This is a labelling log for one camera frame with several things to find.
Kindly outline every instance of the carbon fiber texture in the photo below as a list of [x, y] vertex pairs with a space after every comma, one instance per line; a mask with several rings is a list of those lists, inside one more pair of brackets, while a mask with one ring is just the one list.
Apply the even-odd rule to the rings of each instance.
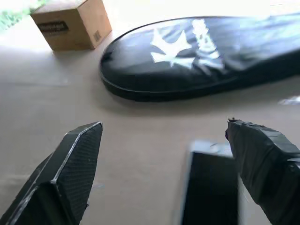
[[101, 125], [97, 125], [79, 137], [57, 179], [58, 188], [67, 201], [66, 207], [77, 224], [83, 217], [95, 177], [101, 132]]

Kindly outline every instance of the small cardboard box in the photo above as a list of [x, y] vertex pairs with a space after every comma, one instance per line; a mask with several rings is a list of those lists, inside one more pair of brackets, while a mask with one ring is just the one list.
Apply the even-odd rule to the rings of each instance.
[[49, 0], [31, 17], [54, 51], [95, 49], [112, 30], [102, 0]]

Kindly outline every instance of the table surface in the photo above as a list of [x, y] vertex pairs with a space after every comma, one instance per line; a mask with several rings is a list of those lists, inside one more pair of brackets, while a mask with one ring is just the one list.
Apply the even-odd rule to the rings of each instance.
[[[263, 16], [271, 8], [258, 1], [184, 3], [105, 0], [114, 31], [94, 51], [53, 54], [30, 17], [0, 35], [0, 214], [67, 131], [98, 120], [104, 133], [83, 225], [174, 224], [189, 144], [224, 142], [229, 117], [277, 129], [300, 146], [300, 107], [278, 105], [300, 94], [298, 77], [168, 103], [136, 103], [105, 90], [101, 54], [130, 28], [193, 15]], [[244, 224], [269, 224], [242, 192]]]

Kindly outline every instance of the barcode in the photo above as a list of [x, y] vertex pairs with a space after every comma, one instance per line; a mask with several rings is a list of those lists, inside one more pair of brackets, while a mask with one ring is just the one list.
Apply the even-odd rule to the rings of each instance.
[[95, 41], [98, 42], [101, 38], [100, 34], [99, 34], [99, 31], [97, 30], [96, 33], [94, 33], [94, 38], [95, 38]]

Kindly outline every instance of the green foliage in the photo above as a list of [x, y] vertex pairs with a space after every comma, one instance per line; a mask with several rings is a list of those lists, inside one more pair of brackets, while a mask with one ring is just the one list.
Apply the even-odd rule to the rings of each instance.
[[21, 12], [13, 12], [9, 8], [2, 12], [0, 11], [0, 32], [15, 25], [25, 16], [30, 15], [30, 13], [32, 13], [38, 7], [45, 4], [46, 1], [47, 0], [37, 0], [33, 5], [28, 5], [28, 7], [24, 8]]

